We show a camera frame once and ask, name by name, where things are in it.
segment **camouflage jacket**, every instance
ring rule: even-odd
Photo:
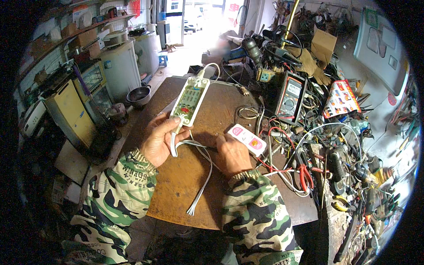
[[[89,181],[83,208],[71,220],[74,241],[63,241],[65,264],[127,262],[128,226],[146,215],[156,168],[138,149]],[[276,185],[257,170],[238,174],[223,199],[223,232],[242,264],[298,264],[302,250]],[[141,261],[136,264],[151,264]]]

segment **red chinese character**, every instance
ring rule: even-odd
[[[234,12],[234,11],[238,11],[239,8],[240,8],[239,5],[237,5],[237,4],[231,4],[230,5],[230,9],[228,9],[228,10],[231,11],[231,12]]]

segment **leather work glove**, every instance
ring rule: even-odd
[[[312,58],[311,54],[307,49],[299,49],[294,47],[285,47],[294,57],[300,57],[298,60],[302,62],[302,67],[295,67],[296,71],[306,72],[308,77],[312,77],[316,71],[316,61]]]
[[[316,67],[315,72],[313,73],[313,76],[315,77],[315,80],[317,81],[318,85],[326,85],[328,86],[331,83],[331,79],[324,74],[324,71]]]

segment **blue stool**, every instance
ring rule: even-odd
[[[160,52],[158,53],[159,56],[159,65],[161,66],[168,66],[168,52]]]

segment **workbench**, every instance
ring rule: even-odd
[[[152,99],[141,111],[122,152],[140,146],[145,139],[144,128],[147,123],[161,111],[172,108],[173,101],[178,97],[185,82],[186,78],[176,76],[163,81]],[[236,109],[241,106],[258,106],[258,103],[252,95],[243,96],[237,87],[229,83],[211,84],[194,121],[192,130],[194,139],[203,145],[215,146],[216,137],[224,135],[234,125],[237,118]],[[254,131],[255,121],[255,119],[239,118],[237,123]],[[209,151],[209,153],[212,160],[216,161],[217,153],[214,151]],[[251,162],[253,167],[257,164],[253,157],[251,157]],[[281,168],[285,163],[284,156],[274,156],[273,163]],[[219,230],[222,222],[222,197],[227,184],[223,180],[222,173],[216,168],[213,168],[211,178],[196,206],[194,216],[186,213],[203,186],[209,173],[209,167],[210,163],[194,146],[180,146],[178,157],[168,157],[166,162],[158,168],[156,190],[147,215],[180,225]],[[260,167],[259,170],[267,173],[264,167]],[[297,196],[286,186],[278,174],[269,178],[280,190],[293,225],[318,219],[317,209],[312,198]]]

